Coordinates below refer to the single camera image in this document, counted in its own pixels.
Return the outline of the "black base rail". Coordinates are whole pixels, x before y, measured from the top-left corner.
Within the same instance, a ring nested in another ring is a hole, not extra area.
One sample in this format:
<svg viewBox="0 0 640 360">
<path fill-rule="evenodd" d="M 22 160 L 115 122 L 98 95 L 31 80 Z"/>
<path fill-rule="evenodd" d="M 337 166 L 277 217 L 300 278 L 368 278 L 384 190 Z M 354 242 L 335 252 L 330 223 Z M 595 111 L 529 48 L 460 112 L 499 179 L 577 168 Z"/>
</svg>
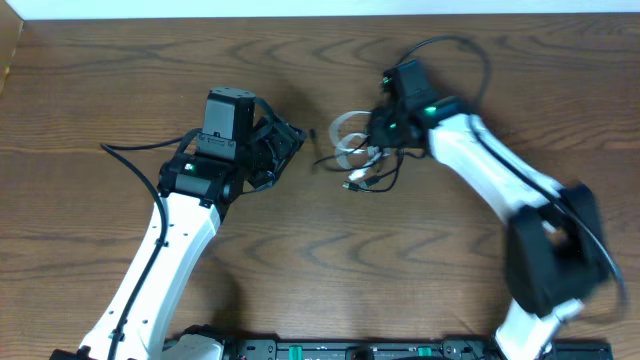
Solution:
<svg viewBox="0 0 640 360">
<path fill-rule="evenodd" d="M 212 360 L 500 360 L 506 356 L 484 337 L 443 339 L 282 339 L 276 334 L 223 332 L 191 326 L 167 340 L 162 359 Z"/>
</svg>

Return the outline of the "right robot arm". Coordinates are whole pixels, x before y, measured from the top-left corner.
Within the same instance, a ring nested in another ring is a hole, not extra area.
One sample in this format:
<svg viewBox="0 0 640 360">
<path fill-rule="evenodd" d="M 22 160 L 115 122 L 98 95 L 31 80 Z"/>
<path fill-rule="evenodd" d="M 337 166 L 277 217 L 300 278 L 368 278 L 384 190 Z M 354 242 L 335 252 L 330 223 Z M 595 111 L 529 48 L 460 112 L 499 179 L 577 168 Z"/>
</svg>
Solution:
<svg viewBox="0 0 640 360">
<path fill-rule="evenodd" d="M 385 103 L 367 125 L 380 148 L 415 148 L 461 177 L 505 226 L 512 300 L 494 335 L 503 359 L 539 359 L 615 272 L 599 210 L 583 184 L 565 187 L 520 159 L 457 97 L 443 97 L 417 60 L 384 71 Z"/>
</svg>

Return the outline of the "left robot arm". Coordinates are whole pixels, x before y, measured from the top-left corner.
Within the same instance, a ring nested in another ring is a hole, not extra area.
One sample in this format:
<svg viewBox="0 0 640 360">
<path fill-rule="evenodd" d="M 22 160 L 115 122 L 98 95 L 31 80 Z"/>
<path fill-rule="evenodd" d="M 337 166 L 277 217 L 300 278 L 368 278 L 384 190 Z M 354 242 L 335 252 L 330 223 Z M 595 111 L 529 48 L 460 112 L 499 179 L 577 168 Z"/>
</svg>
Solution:
<svg viewBox="0 0 640 360">
<path fill-rule="evenodd" d="M 152 184 L 123 157 L 150 192 L 154 208 L 140 247 L 109 306 L 75 351 L 54 359 L 221 359 L 222 341 L 200 334 L 167 340 L 169 325 L 191 273 L 240 196 L 273 187 L 306 134 L 254 93 L 209 91 L 204 124 L 173 140 L 176 149 Z"/>
</svg>

